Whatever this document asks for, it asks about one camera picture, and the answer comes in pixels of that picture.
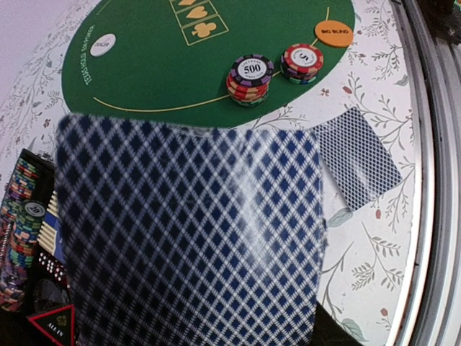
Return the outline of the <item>blue playing card deck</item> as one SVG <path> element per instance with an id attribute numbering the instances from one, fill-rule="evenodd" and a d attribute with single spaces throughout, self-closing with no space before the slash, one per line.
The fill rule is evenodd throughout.
<path id="1" fill-rule="evenodd" d="M 307 345 L 326 249 L 309 130 L 67 115 L 55 190 L 84 345 Z"/>

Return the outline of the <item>purple black chip stack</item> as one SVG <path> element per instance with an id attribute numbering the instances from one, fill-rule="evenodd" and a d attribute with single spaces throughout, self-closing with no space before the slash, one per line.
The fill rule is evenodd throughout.
<path id="1" fill-rule="evenodd" d="M 230 98 L 244 107 L 260 105 L 268 95 L 274 64 L 266 56 L 248 54 L 237 58 L 226 78 Z"/>

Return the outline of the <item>red white chip stack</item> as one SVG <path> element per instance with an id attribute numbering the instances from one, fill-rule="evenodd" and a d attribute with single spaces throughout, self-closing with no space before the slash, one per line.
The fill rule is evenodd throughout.
<path id="1" fill-rule="evenodd" d="M 293 44 L 280 56 L 282 74 L 294 84 L 313 82 L 323 65 L 323 53 L 306 43 Z"/>

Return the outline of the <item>orange big blind button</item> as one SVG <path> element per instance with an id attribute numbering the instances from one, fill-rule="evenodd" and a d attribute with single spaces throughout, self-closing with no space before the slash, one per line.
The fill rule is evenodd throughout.
<path id="1" fill-rule="evenodd" d="M 347 48 L 354 39 L 353 30 L 343 22 L 324 20 L 314 29 L 316 37 L 325 45 L 334 48 Z"/>

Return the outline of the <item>white dealer button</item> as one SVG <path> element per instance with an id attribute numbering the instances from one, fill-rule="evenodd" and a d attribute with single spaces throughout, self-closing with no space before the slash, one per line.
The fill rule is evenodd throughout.
<path id="1" fill-rule="evenodd" d="M 104 54 L 108 53 L 116 43 L 115 34 L 108 33 L 99 37 L 90 48 L 90 55 L 97 58 L 101 57 Z"/>

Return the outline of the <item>black poker chip case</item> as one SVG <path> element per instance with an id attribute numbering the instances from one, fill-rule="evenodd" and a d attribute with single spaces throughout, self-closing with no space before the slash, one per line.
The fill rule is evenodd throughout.
<path id="1" fill-rule="evenodd" d="M 81 345 L 51 159 L 22 149 L 1 201 L 1 344 Z"/>

